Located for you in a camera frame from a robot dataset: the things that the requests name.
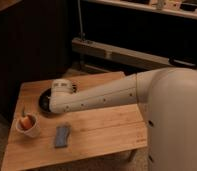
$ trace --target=table leg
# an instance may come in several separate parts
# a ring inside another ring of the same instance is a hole
[[[137,150],[131,150],[130,155],[128,157],[128,162],[131,162],[134,159],[136,152]]]

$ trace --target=paper cup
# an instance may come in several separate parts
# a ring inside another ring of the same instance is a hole
[[[41,130],[40,130],[40,127],[39,127],[39,123],[38,123],[38,118],[36,117],[36,115],[28,115],[31,120],[33,121],[33,126],[28,129],[28,130],[24,130],[21,126],[21,123],[20,123],[20,119],[18,119],[16,121],[16,130],[22,134],[25,134],[31,138],[35,138],[37,136],[39,136]]]

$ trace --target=dark wall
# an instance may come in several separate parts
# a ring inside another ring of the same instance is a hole
[[[89,2],[82,14],[87,39],[197,63],[197,20]]]
[[[23,0],[0,13],[0,112],[11,120],[22,82],[59,77],[71,64],[66,0]]]

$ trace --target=black object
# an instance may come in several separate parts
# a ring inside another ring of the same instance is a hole
[[[197,0],[185,0],[181,3],[180,9],[185,11],[195,11],[197,8]]]
[[[197,68],[197,64],[189,64],[188,65],[188,64],[180,63],[173,58],[169,59],[169,63],[171,65],[176,66],[176,67],[184,67],[184,68],[191,68],[191,69],[196,69]]]
[[[49,103],[50,103],[51,89],[44,91],[39,97],[39,107],[43,113],[51,114]]]
[[[67,147],[67,139],[70,134],[70,126],[62,125],[56,128],[56,137],[54,141],[55,148]]]

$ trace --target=wall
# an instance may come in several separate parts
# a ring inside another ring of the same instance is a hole
[[[12,119],[22,82],[59,77],[71,64],[66,0],[23,0],[0,12],[0,113]]]

